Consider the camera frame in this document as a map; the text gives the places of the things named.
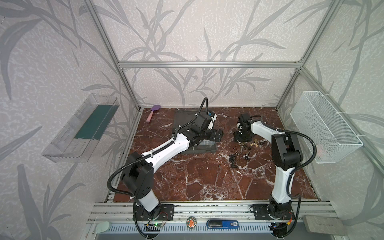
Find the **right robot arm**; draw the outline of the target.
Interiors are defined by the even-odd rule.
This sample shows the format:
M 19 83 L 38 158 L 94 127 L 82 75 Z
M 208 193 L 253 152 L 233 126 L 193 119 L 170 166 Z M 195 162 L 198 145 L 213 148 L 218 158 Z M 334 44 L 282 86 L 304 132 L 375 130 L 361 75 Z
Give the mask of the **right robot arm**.
M 237 128 L 238 130 L 234 133 L 236 142 L 248 143 L 255 136 L 259 136 L 271 143 L 276 175 L 269 203 L 270 212 L 278 213 L 288 210 L 292 199 L 300 198 L 299 195 L 293 196 L 291 192 L 295 173 L 316 158 L 316 143 L 305 134 L 270 126 L 262 116 L 241 114 L 238 117 Z M 312 155 L 305 163 L 302 162 L 304 155 L 298 137 L 306 139 L 313 148 Z

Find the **blue black usb device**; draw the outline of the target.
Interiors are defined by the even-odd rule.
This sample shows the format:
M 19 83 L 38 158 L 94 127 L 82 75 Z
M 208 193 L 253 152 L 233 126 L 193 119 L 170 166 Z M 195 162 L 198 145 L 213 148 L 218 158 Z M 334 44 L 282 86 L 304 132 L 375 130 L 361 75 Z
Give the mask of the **blue black usb device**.
M 207 221 L 208 229 L 238 229 L 239 222 L 235 220 L 208 220 Z

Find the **purple pink brush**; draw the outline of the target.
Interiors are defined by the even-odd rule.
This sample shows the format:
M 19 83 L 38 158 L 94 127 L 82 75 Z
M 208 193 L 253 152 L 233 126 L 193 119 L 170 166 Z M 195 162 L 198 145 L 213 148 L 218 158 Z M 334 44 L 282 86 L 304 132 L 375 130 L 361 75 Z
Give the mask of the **purple pink brush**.
M 153 106 L 152 106 L 152 108 L 151 108 L 151 112 L 150 112 L 150 114 L 149 114 L 149 116 L 147 117 L 147 120 L 146 120 L 147 123 L 150 123 L 150 122 L 151 122 L 154 113 L 155 113 L 156 111 L 158 111 L 160 108 L 161 108 L 160 105 L 153 105 Z

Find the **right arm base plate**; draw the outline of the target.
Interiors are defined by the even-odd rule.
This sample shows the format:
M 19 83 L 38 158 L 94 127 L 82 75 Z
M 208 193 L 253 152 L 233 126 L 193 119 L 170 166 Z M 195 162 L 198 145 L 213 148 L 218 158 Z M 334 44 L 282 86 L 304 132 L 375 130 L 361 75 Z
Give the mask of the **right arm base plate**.
M 255 220 L 285 220 L 296 219 L 295 213 L 290 203 L 286 204 L 253 204 L 249 210 L 254 214 Z

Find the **clear wall shelf tray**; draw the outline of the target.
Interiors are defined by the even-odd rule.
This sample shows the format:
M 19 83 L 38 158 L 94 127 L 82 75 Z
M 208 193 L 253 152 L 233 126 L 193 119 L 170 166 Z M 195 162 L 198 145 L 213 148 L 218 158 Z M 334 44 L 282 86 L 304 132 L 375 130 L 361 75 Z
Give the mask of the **clear wall shelf tray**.
M 120 104 L 117 97 L 90 94 L 42 156 L 54 163 L 86 163 Z

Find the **round orange badge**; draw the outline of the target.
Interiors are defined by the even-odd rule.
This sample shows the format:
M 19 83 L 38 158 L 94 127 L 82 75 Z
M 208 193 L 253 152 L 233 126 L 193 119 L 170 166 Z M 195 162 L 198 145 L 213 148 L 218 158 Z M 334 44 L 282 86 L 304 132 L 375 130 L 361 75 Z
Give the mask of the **round orange badge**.
M 186 224 L 189 229 L 194 229 L 197 226 L 197 219 L 193 216 L 190 216 L 187 218 Z

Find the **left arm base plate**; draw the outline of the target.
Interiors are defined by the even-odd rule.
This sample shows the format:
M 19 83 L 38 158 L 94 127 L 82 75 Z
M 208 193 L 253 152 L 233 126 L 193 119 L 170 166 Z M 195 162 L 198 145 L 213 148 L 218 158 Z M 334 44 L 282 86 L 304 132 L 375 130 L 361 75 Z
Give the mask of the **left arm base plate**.
M 143 206 L 134 205 L 133 220 L 137 221 L 172 221 L 175 213 L 175 205 L 159 204 L 152 211 L 147 211 Z

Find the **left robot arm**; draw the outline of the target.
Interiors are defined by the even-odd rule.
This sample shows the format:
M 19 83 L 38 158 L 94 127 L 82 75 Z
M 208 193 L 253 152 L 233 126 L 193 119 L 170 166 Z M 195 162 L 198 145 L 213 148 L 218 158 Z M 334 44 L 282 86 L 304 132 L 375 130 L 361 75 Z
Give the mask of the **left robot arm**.
M 217 115 L 211 111 L 195 114 L 190 122 L 179 126 L 167 142 L 143 154 L 130 154 L 126 164 L 107 180 L 108 189 L 130 196 L 147 213 L 155 214 L 161 204 L 153 191 L 154 173 L 176 155 L 203 141 L 219 143 L 224 133 L 214 128 L 216 119 Z

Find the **grey plastic organizer box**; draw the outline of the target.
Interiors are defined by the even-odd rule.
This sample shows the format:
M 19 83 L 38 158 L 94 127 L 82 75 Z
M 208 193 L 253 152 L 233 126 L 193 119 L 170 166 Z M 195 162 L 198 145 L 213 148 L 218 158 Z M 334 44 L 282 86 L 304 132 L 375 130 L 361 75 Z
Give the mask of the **grey plastic organizer box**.
M 188 121 L 192 120 L 195 116 L 196 111 L 187 109 L 177 109 L 174 117 L 174 124 L 172 128 L 172 136 L 175 134 L 176 129 L 179 126 L 186 124 Z M 181 152 L 182 155 L 197 155 L 205 153 L 215 153 L 217 151 L 217 144 L 213 141 L 204 140 L 198 146 L 192 146 Z

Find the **aluminium frame crossbar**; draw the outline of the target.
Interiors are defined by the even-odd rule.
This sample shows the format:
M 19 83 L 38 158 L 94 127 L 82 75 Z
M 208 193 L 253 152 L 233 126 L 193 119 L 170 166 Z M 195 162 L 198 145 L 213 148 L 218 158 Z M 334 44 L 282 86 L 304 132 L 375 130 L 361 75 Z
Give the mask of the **aluminium frame crossbar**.
M 208 61 L 121 61 L 121 69 L 130 68 L 299 68 L 295 61 L 256 61 L 256 62 L 208 62 Z

